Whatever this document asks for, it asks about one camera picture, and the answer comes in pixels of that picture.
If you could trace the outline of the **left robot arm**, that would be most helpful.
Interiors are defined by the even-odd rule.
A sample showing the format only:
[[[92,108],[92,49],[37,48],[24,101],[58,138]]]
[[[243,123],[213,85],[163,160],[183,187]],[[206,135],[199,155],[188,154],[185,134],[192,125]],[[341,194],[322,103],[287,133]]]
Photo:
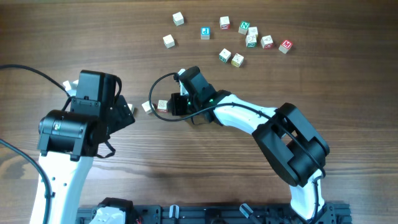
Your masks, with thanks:
[[[52,110],[39,123],[39,165],[49,179],[50,202],[39,179],[31,223],[74,223],[99,145],[135,122],[116,75],[83,70],[63,87],[70,95],[66,107]]]

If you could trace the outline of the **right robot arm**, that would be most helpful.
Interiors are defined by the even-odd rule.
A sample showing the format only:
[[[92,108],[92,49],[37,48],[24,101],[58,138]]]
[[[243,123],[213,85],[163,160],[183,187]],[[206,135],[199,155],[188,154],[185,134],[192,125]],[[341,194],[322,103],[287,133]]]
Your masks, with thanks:
[[[203,114],[209,122],[251,134],[274,172],[289,184],[293,211],[314,222],[325,203],[320,181],[330,148],[302,112],[291,103],[263,107],[217,91],[197,66],[172,76],[180,85],[169,102],[172,114]]]

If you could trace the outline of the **wooden block yellow side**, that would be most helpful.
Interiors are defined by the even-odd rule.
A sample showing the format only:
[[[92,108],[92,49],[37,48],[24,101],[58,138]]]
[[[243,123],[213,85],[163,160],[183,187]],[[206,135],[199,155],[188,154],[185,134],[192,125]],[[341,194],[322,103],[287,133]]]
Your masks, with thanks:
[[[133,105],[133,104],[129,104],[129,103],[128,103],[127,105],[128,105],[128,107],[129,107],[131,113],[134,114],[134,110],[135,110],[134,105]]]

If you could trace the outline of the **wooden block green side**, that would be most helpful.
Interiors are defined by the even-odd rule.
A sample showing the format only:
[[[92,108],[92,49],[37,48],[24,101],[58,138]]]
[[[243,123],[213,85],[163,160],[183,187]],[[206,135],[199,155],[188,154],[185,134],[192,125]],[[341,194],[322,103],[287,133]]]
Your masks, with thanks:
[[[150,103],[149,101],[146,101],[142,104],[142,108],[144,109],[146,114],[151,114],[153,112],[153,109],[155,109],[155,105],[153,103]]]

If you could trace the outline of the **wooden block blue side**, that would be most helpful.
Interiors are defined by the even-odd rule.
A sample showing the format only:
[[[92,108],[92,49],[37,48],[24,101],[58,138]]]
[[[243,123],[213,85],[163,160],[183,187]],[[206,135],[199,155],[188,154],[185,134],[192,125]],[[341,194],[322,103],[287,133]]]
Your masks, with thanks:
[[[159,100],[157,104],[157,111],[161,113],[168,112],[167,103],[168,103],[167,100]]]

